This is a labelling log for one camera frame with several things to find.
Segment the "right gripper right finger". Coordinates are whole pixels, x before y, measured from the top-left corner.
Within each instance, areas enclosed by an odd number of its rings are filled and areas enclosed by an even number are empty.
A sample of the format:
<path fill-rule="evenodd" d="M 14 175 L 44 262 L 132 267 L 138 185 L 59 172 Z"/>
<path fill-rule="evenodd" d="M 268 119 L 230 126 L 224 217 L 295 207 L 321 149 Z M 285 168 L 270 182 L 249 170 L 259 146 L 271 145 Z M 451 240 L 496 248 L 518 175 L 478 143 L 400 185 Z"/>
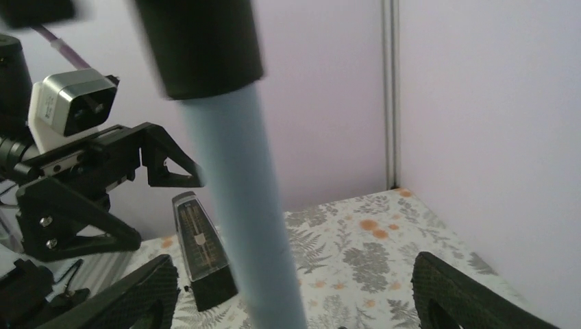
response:
<path fill-rule="evenodd" d="M 554 328 L 429 252 L 412 271 L 420 328 Z"/>

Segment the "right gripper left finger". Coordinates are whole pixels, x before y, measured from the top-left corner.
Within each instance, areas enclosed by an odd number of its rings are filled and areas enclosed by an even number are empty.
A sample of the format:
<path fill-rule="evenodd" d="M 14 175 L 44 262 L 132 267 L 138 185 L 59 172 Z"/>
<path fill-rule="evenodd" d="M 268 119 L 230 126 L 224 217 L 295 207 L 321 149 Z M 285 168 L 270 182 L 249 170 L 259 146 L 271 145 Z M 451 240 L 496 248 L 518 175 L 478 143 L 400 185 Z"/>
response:
<path fill-rule="evenodd" d="M 41 328 L 170 328 L 177 268 L 162 254 Z"/>

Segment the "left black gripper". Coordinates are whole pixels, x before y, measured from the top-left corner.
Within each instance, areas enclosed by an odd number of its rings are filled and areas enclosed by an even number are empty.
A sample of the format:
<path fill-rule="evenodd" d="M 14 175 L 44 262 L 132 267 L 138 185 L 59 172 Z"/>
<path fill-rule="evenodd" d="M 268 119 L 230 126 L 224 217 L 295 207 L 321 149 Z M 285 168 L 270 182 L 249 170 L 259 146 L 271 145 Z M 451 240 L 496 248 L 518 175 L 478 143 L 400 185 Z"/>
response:
<path fill-rule="evenodd" d="M 151 187 L 201 188 L 199 165 L 160 125 L 114 125 L 45 153 L 27 133 L 13 139 L 14 198 L 27 255 L 52 262 L 135 251 L 140 233 L 92 202 L 147 169 Z"/>

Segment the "black metronome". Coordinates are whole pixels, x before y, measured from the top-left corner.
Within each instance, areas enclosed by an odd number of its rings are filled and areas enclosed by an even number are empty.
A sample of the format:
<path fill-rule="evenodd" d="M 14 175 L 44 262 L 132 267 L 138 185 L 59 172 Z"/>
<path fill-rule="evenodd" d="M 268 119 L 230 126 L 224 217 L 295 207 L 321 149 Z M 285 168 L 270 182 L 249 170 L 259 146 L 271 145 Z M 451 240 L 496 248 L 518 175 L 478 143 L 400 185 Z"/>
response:
<path fill-rule="evenodd" d="M 189 289 L 197 310 L 215 308 L 238 294 L 223 244 L 194 192 L 172 199 L 173 216 Z"/>

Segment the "light blue music stand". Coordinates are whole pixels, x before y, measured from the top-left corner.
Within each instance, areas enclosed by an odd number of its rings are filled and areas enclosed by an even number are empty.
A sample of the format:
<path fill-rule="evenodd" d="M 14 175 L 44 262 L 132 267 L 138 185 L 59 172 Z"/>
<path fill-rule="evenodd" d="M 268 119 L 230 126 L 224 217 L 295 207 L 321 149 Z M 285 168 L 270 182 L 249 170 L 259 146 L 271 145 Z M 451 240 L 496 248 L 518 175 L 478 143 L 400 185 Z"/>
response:
<path fill-rule="evenodd" d="M 178 101 L 254 328 L 305 328 L 257 83 L 250 1 L 136 1 L 166 96 Z"/>

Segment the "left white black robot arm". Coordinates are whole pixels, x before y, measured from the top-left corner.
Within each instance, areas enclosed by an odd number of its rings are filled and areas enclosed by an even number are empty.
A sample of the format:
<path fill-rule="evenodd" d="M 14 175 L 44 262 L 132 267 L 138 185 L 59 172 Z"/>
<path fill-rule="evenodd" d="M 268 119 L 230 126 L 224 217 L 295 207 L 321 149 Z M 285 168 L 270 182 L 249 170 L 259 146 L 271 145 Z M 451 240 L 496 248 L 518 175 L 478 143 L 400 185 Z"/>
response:
<path fill-rule="evenodd" d="M 17 185 L 23 251 L 51 262 L 140 247 L 110 212 L 109 193 L 147 170 L 152 187 L 203 186 L 199 166 L 160 125 L 99 126 L 119 78 L 91 67 L 47 24 L 75 18 L 72 1 L 2 1 L 1 22 L 45 37 L 73 70 L 33 82 L 20 40 L 1 36 L 1 179 Z"/>

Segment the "floral patterned table mat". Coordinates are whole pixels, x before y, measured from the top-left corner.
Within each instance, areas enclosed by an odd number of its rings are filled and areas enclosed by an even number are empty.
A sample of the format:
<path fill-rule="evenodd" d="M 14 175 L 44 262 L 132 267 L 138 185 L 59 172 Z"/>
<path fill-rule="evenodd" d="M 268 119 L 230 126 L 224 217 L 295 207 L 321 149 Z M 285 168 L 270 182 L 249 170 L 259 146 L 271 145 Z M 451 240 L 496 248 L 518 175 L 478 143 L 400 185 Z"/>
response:
<path fill-rule="evenodd" d="M 309 328 L 418 328 L 412 269 L 430 252 L 509 302 L 530 304 L 409 190 L 282 212 L 242 201 L 234 217 L 268 245 L 288 243 Z M 268 237 L 273 226 L 287 234 Z"/>

